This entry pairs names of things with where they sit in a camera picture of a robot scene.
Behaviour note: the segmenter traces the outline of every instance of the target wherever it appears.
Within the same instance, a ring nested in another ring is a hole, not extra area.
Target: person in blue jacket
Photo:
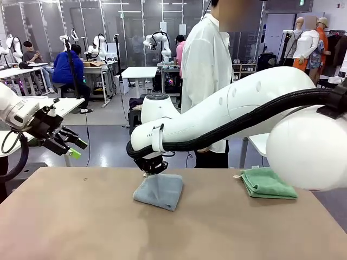
[[[90,113],[93,110],[88,109],[89,98],[91,96],[91,89],[83,82],[83,62],[80,59],[82,52],[81,46],[77,44],[71,45],[71,56],[74,63],[75,77],[77,83],[77,91],[84,97],[85,101],[81,104],[81,114]],[[62,91],[68,88],[75,89],[73,78],[70,69],[69,57],[66,51],[59,53],[54,61],[53,83],[63,84]]]

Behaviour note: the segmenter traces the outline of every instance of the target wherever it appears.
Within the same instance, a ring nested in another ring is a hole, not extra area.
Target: black hair
[[[23,45],[24,45],[25,47],[27,47],[27,48],[30,48],[30,47],[33,46],[33,44],[32,44],[31,42],[28,42],[28,41],[25,41],[25,42],[23,43]]]
[[[77,55],[80,55],[80,53],[82,52],[81,46],[79,46],[78,44],[72,44],[71,50],[73,50]]]
[[[216,7],[218,5],[219,0],[212,0],[212,6]]]
[[[177,35],[176,41],[177,41],[177,42],[184,42],[184,41],[185,41],[185,38],[184,38],[183,35],[180,34],[180,35]]]

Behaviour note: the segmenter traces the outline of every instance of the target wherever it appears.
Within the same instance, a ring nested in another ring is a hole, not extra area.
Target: man in white shirt
[[[229,34],[219,30],[219,0],[212,0],[211,4],[211,14],[206,14],[193,27],[183,49],[182,113],[229,85],[232,80]],[[226,140],[195,151],[195,168],[228,168],[228,152]]]

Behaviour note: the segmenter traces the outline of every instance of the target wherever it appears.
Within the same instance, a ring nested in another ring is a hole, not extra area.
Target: person in gray shirt
[[[27,52],[23,54],[24,61],[35,62],[35,63],[43,62],[40,52],[34,50],[33,44],[31,42],[25,41],[23,45],[27,49]],[[49,73],[53,73],[54,69],[49,68],[48,66],[43,66],[42,72],[43,72],[44,81],[46,82],[48,91],[51,93],[54,93],[53,85],[50,82],[50,77],[49,77]]]

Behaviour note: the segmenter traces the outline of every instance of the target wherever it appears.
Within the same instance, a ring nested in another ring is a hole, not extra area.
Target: blue towel
[[[134,192],[134,200],[175,211],[183,188],[182,176],[158,174],[148,176]]]

